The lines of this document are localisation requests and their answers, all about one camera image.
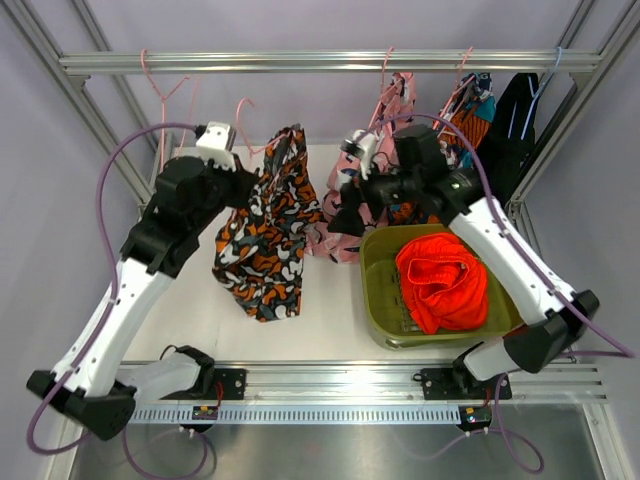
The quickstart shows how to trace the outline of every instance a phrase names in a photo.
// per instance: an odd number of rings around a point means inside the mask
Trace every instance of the plastic container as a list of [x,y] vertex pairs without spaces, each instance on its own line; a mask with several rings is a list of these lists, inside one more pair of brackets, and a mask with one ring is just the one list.
[[440,328],[434,335],[427,335],[413,321],[402,298],[396,255],[414,238],[449,231],[440,224],[407,225],[374,230],[364,238],[360,266],[367,323],[380,345],[397,349],[443,342],[448,342],[447,346],[454,346],[452,342],[473,344],[482,338],[502,336],[522,322],[511,298],[490,271],[489,313],[482,327],[464,331]]

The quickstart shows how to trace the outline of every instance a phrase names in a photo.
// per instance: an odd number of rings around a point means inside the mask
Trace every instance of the pink patterned fabric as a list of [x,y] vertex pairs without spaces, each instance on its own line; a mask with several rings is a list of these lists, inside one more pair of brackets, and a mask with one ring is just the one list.
[[[380,96],[380,101],[374,112],[374,119],[381,120],[393,115],[413,113],[416,101],[415,79],[413,73],[394,73],[392,83]],[[413,119],[402,119],[387,123],[381,131],[378,143],[378,153],[374,163],[380,172],[386,172],[398,165],[393,133],[410,125]],[[322,210],[326,222],[315,223],[307,229],[307,246],[305,252],[310,255],[328,257],[336,263],[355,263],[359,258],[361,237],[354,237],[341,233],[327,231],[328,223],[340,208],[340,187],[360,171],[360,161],[348,156],[344,152],[338,157],[335,167],[329,174],[327,186],[329,192],[322,202]],[[387,216],[383,213],[379,219],[372,218],[369,208],[363,204],[359,213],[365,224],[366,231],[388,224]]]

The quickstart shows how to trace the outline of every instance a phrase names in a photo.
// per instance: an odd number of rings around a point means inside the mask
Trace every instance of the hanging clothing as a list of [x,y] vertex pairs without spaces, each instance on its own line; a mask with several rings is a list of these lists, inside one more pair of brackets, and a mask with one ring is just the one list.
[[[416,87],[413,73],[394,73],[391,85],[387,86],[382,93],[373,117],[375,120],[383,120],[394,115],[413,113],[415,101]],[[389,122],[382,127],[378,132],[380,140],[373,159],[373,168],[382,173],[392,172],[398,168],[393,133],[411,125],[412,121],[412,118],[403,118]],[[336,263],[355,263],[358,261],[362,237],[329,232],[327,227],[328,222],[335,217],[341,208],[341,187],[351,182],[359,174],[360,160],[344,152],[340,153],[327,180],[329,192],[322,202],[324,221],[315,224],[307,233],[307,253],[328,257]],[[358,213],[364,222],[365,232],[386,225],[419,223],[426,218],[413,203],[386,209],[380,218],[373,218],[369,207],[363,203],[360,205]]]
[[214,276],[261,322],[300,313],[305,232],[322,219],[304,130],[284,128],[272,141],[283,134],[265,150],[249,207],[235,210],[216,237]]
[[[493,97],[491,74],[472,73],[460,80],[462,87],[469,79],[473,79],[455,97],[446,112],[441,115],[450,120],[465,137],[477,148],[489,131],[493,122],[496,105]],[[442,153],[452,168],[473,167],[471,153],[467,151],[462,140],[446,126],[440,125],[440,143]]]
[[516,74],[498,100],[491,128],[477,149],[491,191],[503,207],[535,144],[537,102],[533,99],[538,88],[537,74]]

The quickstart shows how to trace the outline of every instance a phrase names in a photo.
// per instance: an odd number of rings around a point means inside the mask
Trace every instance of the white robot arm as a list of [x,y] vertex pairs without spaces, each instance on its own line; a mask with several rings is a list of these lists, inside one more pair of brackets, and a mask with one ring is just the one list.
[[[214,390],[213,359],[189,346],[126,376],[118,376],[118,369],[149,310],[198,248],[199,234],[225,207],[246,203],[256,177],[231,153],[234,138],[230,125],[210,122],[196,142],[201,158],[179,157],[167,164],[121,250],[118,298],[100,335],[91,338],[111,301],[111,287],[64,357],[51,371],[35,371],[29,378],[27,388],[41,398],[59,387],[51,405],[103,440],[124,428],[136,402]],[[74,368],[85,347],[87,354]],[[58,385],[66,374],[64,385]]]
[[[372,165],[370,158],[367,161],[368,145],[374,140],[373,133],[356,132],[342,148],[360,158],[361,168],[368,170]],[[483,393],[486,382],[501,373],[518,369],[539,372],[586,330],[559,296],[570,299],[572,306],[590,319],[599,307],[598,299],[589,290],[577,293],[545,265],[507,221],[498,201],[484,196],[477,171],[449,169],[437,132],[427,125],[414,125],[397,132],[394,140],[400,171],[369,171],[366,179],[362,175],[358,182],[343,185],[342,210],[329,230],[351,235],[364,231],[357,213],[363,202],[377,217],[384,205],[418,201],[478,254],[507,290],[524,322],[503,338],[475,345],[453,362],[459,390]],[[504,227],[496,222],[495,212]],[[543,282],[532,265],[553,287]]]

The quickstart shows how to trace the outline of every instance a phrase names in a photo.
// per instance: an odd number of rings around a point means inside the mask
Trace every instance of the red cloth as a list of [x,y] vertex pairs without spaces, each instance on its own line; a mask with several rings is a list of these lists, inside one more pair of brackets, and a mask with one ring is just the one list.
[[451,233],[407,243],[398,256],[402,296],[425,333],[471,330],[487,320],[487,270]]

